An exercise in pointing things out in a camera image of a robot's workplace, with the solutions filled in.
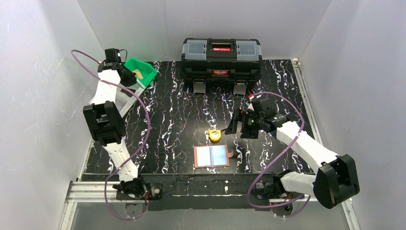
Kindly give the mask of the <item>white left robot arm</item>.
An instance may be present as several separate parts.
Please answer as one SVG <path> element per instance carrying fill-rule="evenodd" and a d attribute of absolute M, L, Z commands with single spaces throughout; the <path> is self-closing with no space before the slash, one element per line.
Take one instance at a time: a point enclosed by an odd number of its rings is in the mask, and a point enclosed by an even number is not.
<path fill-rule="evenodd" d="M 118 168 L 120 182 L 130 182 L 138 177 L 138 169 L 130 161 L 125 163 L 130 154 L 124 142 L 124 119 L 115 100 L 119 84 L 132 86 L 137 79 L 124 66 L 120 50 L 116 48 L 105 50 L 105 60 L 99 64 L 97 74 L 100 80 L 90 104 L 83 107 L 84 117 L 93 140 L 103 146 Z"/>

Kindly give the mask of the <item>pink leather card holder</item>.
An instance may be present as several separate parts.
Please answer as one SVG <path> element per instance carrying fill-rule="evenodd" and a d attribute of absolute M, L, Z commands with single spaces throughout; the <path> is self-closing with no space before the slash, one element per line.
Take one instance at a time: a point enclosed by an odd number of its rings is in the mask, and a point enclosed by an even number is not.
<path fill-rule="evenodd" d="M 194 167 L 228 167 L 232 152 L 228 152 L 227 145 L 209 145 L 194 147 Z"/>

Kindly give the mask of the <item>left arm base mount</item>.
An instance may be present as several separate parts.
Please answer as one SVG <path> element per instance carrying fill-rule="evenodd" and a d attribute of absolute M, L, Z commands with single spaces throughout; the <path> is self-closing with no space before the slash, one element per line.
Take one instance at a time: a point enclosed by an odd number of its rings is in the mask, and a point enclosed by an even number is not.
<path fill-rule="evenodd" d="M 135 178 L 132 181 L 121 181 L 114 184 L 117 191 L 117 200 L 160 200 L 162 199 L 163 185 L 157 183 L 145 183 L 144 178 Z"/>

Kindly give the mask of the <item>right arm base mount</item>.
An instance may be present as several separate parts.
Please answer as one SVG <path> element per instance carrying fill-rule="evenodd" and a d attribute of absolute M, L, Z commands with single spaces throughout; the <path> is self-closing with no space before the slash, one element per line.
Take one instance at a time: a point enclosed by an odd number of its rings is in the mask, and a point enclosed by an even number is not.
<path fill-rule="evenodd" d="M 282 173 L 279 173 L 273 176 L 272 181 L 265 181 L 265 182 L 257 182 L 252 190 L 252 194 L 258 200 L 269 200 L 269 199 L 284 199 L 282 202 L 272 203 L 270 202 L 268 205 L 273 206 L 277 204 L 282 204 L 293 199 L 293 192 L 287 192 L 281 183 L 281 179 L 283 176 L 287 175 L 288 173 L 292 173 L 292 170 L 286 170 Z M 283 218 L 290 217 L 298 214 L 298 211 L 293 212 L 293 204 L 288 204 L 282 207 L 275 207 L 270 208 L 274 215 L 277 217 Z"/>

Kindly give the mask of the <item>orange credit card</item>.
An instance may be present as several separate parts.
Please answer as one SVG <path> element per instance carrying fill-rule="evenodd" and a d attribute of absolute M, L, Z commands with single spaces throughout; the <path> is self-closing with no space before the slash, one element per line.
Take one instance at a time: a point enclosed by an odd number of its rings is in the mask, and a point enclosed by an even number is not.
<path fill-rule="evenodd" d="M 139 69 L 135 69 L 135 70 L 133 70 L 132 72 L 135 74 L 135 76 L 136 76 L 138 79 L 140 79 L 140 80 L 143 80 L 143 79 L 144 79 L 144 77 L 143 77 L 143 75 L 142 75 L 142 73 L 141 73 L 141 71 L 140 71 Z"/>

